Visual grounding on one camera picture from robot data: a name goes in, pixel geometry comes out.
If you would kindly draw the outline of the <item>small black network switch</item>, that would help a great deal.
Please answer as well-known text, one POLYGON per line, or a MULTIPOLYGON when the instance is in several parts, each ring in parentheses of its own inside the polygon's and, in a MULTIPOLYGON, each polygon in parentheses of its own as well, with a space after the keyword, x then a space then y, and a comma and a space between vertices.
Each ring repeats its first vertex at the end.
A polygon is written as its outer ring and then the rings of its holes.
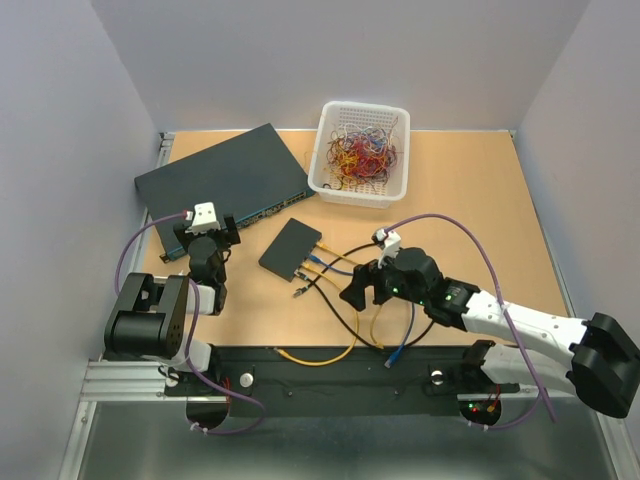
POLYGON ((279 278, 291 282, 301 264, 308 259, 322 233, 291 218, 276 235, 258 264, 279 278))

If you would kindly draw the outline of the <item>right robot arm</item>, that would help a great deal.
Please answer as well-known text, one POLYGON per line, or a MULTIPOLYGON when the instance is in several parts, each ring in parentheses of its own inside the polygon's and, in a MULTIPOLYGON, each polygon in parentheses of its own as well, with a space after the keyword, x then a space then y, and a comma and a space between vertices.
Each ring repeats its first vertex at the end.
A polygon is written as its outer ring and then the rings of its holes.
POLYGON ((568 318, 501 304, 476 285, 444 276, 420 248, 356 266, 340 297, 361 311, 366 288, 372 288, 376 305, 399 298, 421 306, 439 325, 503 339, 461 364, 461 381, 472 390, 492 382, 542 382, 609 417, 629 414, 639 388, 639 348, 607 314, 568 318))

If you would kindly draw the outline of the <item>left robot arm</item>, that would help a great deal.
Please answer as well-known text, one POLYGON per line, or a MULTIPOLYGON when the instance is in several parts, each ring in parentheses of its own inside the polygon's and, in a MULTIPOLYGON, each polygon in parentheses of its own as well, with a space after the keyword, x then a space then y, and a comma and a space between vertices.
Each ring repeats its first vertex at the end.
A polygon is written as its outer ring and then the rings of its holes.
POLYGON ((188 372, 188 382, 199 393, 223 389, 223 371, 212 345, 194 339, 200 315, 219 315, 227 298, 226 263, 231 247, 241 242, 234 217, 221 223, 213 208, 161 217, 136 231, 119 257, 114 278, 117 295, 107 320, 104 345, 108 353, 127 354, 157 361, 168 369, 188 372), (131 272, 121 280, 129 248, 146 229, 164 222, 189 257, 185 275, 159 280, 149 273, 131 272))

